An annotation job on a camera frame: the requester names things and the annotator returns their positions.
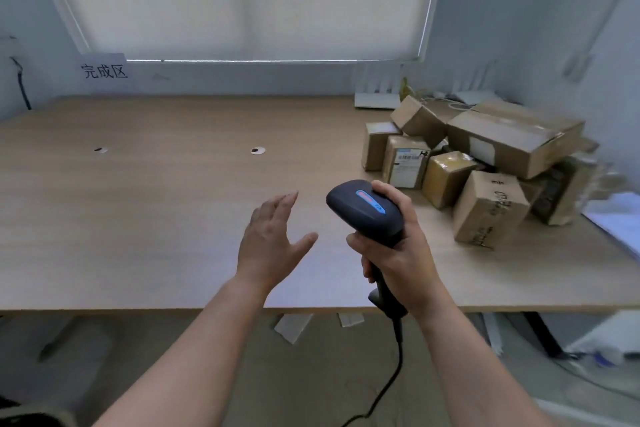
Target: desk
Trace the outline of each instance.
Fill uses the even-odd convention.
[[[266,306],[373,310],[349,228],[324,197],[372,177],[360,167],[364,123],[387,115],[348,97],[67,98],[5,121],[0,310],[202,308],[234,274],[253,208],[295,189],[290,238],[320,237]],[[455,243],[450,213],[410,194],[467,311],[640,307],[640,265],[585,219],[527,220],[491,252]]]

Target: blue label on scanner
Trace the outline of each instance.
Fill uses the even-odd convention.
[[[387,214],[387,212],[385,212],[385,209],[375,199],[373,199],[368,192],[365,192],[362,189],[360,189],[356,191],[356,194],[362,199],[364,199],[367,203],[371,204],[371,206],[378,213]]]

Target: person's right arm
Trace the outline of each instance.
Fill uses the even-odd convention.
[[[373,282],[371,262],[375,263],[389,289],[420,325],[452,425],[552,427],[451,299],[438,277],[411,199],[380,181],[372,185],[400,208],[404,239],[393,250],[357,233],[349,235],[347,242],[362,255],[365,277]]]

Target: hand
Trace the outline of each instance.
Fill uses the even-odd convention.
[[[371,264],[376,264],[391,292],[412,316],[418,318],[428,309],[431,298],[444,286],[438,277],[411,198],[380,181],[373,181],[371,185],[374,191],[385,195],[400,208],[404,217],[404,237],[394,249],[359,233],[349,235],[347,243],[362,255],[364,277],[374,282]]]
[[[238,251],[236,279],[256,286],[264,297],[282,282],[318,239],[309,233],[293,245],[287,238],[287,221],[298,191],[272,197],[253,210]]]

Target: barcode scanner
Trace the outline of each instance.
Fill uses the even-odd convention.
[[[334,187],[326,195],[327,205],[346,223],[367,238],[393,248],[403,237],[404,219],[393,201],[378,194],[369,181],[356,179]],[[391,319],[406,315],[406,309],[391,293],[382,272],[371,264],[377,288],[369,300]]]

